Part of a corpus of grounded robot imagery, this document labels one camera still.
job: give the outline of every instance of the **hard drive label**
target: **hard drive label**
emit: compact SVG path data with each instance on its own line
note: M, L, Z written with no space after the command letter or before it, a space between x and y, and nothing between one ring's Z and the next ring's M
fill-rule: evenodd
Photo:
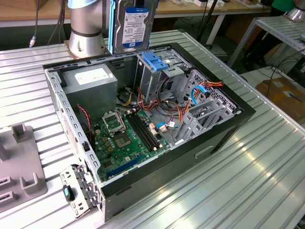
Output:
M122 38L124 47L137 47L142 43L146 27L144 20L148 13L148 7L128 7L126 9Z

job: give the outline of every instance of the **power supply label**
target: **power supply label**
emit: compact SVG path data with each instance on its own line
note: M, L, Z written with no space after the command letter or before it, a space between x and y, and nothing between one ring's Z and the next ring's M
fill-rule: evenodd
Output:
M109 77L112 77L112 76L109 76L103 68L98 68L98 69L75 74L75 79L77 80L79 85L92 83L92 82L95 82L98 80L104 80Z
M145 18L148 16L148 7L128 7L125 12L124 32L122 43L126 48L139 46L145 34Z

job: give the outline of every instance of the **blue cable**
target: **blue cable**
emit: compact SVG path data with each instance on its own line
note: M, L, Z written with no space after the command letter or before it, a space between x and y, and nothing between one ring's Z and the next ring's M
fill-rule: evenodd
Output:
M165 125L165 123L159 123L158 125L157 125L157 129L159 129L161 126L163 126L163 125Z
M169 126L169 125L167 125L167 124L165 124L165 123L159 123L158 125L157 125L157 129L159 129L161 126L163 126L163 125L165 125L165 126Z
M192 89L192 91L191 91L191 99L192 99L192 102L197 106L197 102L195 101L195 98L193 96L195 89L198 89L198 90L202 91L203 93L206 93L208 90L206 90L202 85L196 86L196 87L194 87Z

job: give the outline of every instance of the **metal workbench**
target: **metal workbench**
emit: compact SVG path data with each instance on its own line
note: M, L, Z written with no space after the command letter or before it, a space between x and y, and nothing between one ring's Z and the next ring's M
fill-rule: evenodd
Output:
M41 65L70 60L64 45L0 52L0 127L26 122L48 192L0 214L1 228L293 228L305 214L305 130L186 33L157 32L151 45L178 42L256 113L217 153L105 225L91 211L74 219L59 173L76 162L55 114Z
M256 26L259 26L266 32L280 39L283 43L287 44L287 47L282 51L283 55L280 55L282 58L285 57L285 53L287 52L288 47L292 47L298 52L305 54L305 42L300 39L300 36L304 34L305 31L305 22L294 22L285 16L254 18L248 30L238 44L231 59L229 60L228 65L230 67L233 66L239 53L243 49Z

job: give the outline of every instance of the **red cable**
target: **red cable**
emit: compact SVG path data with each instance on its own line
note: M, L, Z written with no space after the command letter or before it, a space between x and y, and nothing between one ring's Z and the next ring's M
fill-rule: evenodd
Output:
M87 112L85 111L84 108L82 108L82 107L79 106L79 105L77 105L76 107L80 108L80 109L84 112L84 114L85 114L85 116L86 116L86 118L87 118L88 125L89 125L90 143L91 143L91 142L92 142L92 134L91 134L91 122L90 122L90 118L89 118L89 116L88 116L88 114L87 114Z

